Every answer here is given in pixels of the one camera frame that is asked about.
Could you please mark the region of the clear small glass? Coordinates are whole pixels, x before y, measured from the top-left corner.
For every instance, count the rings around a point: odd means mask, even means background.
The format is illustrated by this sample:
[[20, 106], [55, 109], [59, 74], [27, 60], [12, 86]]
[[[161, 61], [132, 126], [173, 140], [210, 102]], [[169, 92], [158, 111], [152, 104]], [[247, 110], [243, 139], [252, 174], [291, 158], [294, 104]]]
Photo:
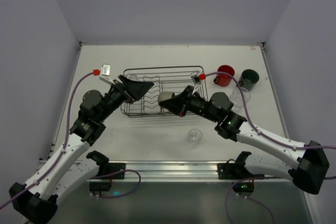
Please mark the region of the clear small glass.
[[203, 133], [199, 129], [191, 129], [187, 136], [187, 143], [190, 147], [196, 148], [203, 139]]
[[129, 80], [132, 80], [132, 81], [138, 81], [139, 80], [139, 78], [136, 74], [130, 74], [130, 75], [127, 76], [127, 78]]

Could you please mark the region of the beige small cup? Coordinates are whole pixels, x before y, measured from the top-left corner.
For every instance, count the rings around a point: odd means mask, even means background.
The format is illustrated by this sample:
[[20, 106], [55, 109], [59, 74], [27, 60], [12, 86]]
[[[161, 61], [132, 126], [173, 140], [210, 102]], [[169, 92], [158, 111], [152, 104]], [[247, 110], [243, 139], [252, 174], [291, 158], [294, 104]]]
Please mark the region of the beige small cup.
[[160, 112], [163, 113], [164, 112], [164, 108], [160, 106], [160, 102], [162, 101], [165, 101], [165, 100], [168, 100], [168, 99], [171, 99], [175, 97], [175, 93], [174, 92], [167, 92], [167, 91], [164, 91], [164, 92], [161, 92], [159, 94], [159, 96], [157, 97], [157, 103], [160, 107]]

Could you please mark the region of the red mug black handle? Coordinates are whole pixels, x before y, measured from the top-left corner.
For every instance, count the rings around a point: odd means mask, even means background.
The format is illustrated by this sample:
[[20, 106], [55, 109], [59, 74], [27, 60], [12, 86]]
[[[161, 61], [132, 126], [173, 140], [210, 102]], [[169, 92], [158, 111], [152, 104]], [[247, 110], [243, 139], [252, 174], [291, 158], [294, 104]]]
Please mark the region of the red mug black handle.
[[[221, 65], [220, 67], [218, 67], [217, 69], [218, 72], [225, 72], [227, 74], [229, 74], [230, 76], [234, 76], [235, 75], [235, 70], [233, 67], [229, 66], [229, 65]], [[213, 83], [220, 86], [220, 87], [227, 87], [232, 78], [225, 75], [225, 74], [217, 74], [216, 77], [213, 80]]]

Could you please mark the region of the grey-green mug black handle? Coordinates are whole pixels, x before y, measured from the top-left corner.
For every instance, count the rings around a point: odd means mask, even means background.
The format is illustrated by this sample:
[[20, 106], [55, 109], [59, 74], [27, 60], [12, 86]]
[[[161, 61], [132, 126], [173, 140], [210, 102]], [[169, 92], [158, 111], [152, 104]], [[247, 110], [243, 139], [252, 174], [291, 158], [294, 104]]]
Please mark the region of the grey-green mug black handle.
[[259, 81], [259, 74], [253, 69], [246, 69], [241, 73], [238, 84], [240, 87], [251, 91]]

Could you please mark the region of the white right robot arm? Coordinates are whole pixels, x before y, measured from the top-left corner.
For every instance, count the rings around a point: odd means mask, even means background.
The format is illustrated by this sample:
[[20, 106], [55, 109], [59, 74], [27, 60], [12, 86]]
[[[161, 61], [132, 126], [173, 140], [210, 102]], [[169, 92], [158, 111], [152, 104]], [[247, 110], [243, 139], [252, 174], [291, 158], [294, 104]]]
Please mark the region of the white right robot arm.
[[330, 163], [321, 144], [297, 142], [268, 132], [232, 111], [233, 104], [223, 92], [210, 100], [202, 98], [193, 86], [180, 94], [163, 92], [158, 105], [174, 115], [184, 117], [190, 112], [216, 123], [214, 130], [224, 139], [253, 146], [264, 155], [246, 154], [241, 166], [252, 176], [279, 177], [294, 183], [299, 189], [317, 195]]

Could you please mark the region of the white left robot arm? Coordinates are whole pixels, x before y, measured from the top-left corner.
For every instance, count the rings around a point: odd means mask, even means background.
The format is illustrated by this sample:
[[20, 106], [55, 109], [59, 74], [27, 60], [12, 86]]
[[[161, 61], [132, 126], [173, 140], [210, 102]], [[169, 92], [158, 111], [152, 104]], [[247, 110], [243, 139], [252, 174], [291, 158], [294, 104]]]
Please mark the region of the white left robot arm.
[[119, 76], [105, 94], [87, 91], [78, 118], [72, 126], [66, 126], [66, 137], [59, 149], [31, 178], [10, 188], [14, 209], [32, 223], [48, 223], [71, 192], [108, 168], [109, 159], [97, 151], [76, 163], [105, 130], [105, 119], [123, 103], [139, 101], [153, 85]]

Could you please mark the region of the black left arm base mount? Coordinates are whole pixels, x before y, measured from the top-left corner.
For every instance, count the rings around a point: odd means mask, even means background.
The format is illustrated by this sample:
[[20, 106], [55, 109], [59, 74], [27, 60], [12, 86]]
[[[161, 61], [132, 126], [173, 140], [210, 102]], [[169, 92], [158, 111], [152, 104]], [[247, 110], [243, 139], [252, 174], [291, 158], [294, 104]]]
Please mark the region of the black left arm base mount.
[[[98, 151], [92, 151], [87, 154], [87, 159], [91, 159], [98, 165], [98, 172], [92, 178], [107, 180], [106, 182], [90, 182], [89, 191], [96, 198], [116, 199], [128, 196], [136, 192], [141, 185], [141, 175], [138, 171], [126, 169], [125, 163], [110, 163], [110, 160]], [[126, 193], [113, 193], [112, 196], [103, 195], [102, 192], [108, 192], [112, 188], [113, 180], [125, 179], [125, 173], [134, 173], [138, 176], [138, 182], [134, 188]]]

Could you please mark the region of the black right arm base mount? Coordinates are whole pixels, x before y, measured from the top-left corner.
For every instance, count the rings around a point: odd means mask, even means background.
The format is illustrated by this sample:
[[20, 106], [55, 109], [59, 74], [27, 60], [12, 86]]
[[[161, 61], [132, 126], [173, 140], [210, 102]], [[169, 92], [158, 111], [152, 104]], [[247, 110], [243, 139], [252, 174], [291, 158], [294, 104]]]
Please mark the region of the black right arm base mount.
[[276, 223], [272, 210], [261, 201], [251, 197], [255, 189], [255, 180], [273, 179], [266, 177], [265, 174], [252, 174], [245, 167], [247, 158], [251, 156], [251, 152], [243, 151], [236, 159], [229, 159], [224, 163], [217, 164], [217, 174], [219, 180], [233, 180], [229, 190], [225, 195], [225, 212], [229, 223], [234, 223], [229, 213], [228, 200], [231, 193], [240, 198], [252, 201], [259, 206], [265, 208], [271, 216], [272, 223]]

